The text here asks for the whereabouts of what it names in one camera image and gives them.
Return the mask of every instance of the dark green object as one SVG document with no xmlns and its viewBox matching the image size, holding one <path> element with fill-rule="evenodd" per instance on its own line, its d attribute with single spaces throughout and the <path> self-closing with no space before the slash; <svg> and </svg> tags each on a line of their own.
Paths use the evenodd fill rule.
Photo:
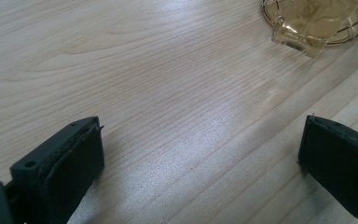
<svg viewBox="0 0 358 224">
<path fill-rule="evenodd" d="M 13 164 L 0 223 L 66 223 L 103 169 L 101 129 L 98 117 L 78 120 Z"/>
<path fill-rule="evenodd" d="M 358 218 L 358 132 L 329 119 L 307 116 L 298 159 Z"/>
</svg>

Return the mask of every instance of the wood grain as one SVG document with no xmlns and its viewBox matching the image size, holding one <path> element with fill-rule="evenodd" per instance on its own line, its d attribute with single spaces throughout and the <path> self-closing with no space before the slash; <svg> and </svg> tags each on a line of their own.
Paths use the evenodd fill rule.
<svg viewBox="0 0 358 224">
<path fill-rule="evenodd" d="M 0 0 L 0 180 L 99 116 L 70 223 L 358 223 L 296 163 L 306 115 L 358 131 L 358 39 L 310 59 L 259 1 Z"/>
</svg>

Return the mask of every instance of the screw hole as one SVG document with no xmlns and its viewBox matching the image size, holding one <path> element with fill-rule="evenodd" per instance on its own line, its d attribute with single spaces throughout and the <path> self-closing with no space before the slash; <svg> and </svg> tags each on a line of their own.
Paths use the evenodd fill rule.
<svg viewBox="0 0 358 224">
<path fill-rule="evenodd" d="M 25 167 L 27 167 L 27 168 L 31 168 L 35 165 L 36 165 L 35 161 L 28 161 L 27 163 L 25 163 Z"/>
</svg>

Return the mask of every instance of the light wood surface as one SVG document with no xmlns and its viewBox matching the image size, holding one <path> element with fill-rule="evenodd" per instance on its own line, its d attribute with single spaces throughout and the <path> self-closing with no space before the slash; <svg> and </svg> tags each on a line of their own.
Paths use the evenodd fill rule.
<svg viewBox="0 0 358 224">
<path fill-rule="evenodd" d="M 358 131 L 358 39 L 310 59 L 260 2 L 0 0 L 0 180 L 99 116 L 70 223 L 358 223 L 296 163 L 306 115 Z"/>
</svg>

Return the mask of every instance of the wooden table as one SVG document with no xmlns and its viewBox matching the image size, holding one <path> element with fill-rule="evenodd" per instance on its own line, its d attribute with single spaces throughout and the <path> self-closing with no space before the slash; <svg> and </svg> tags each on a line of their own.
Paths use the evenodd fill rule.
<svg viewBox="0 0 358 224">
<path fill-rule="evenodd" d="M 270 36 L 258 0 L 0 0 L 0 180 L 99 116 L 70 223 L 358 223 L 296 158 L 308 114 L 358 131 L 358 39 L 310 59 Z"/>
</svg>

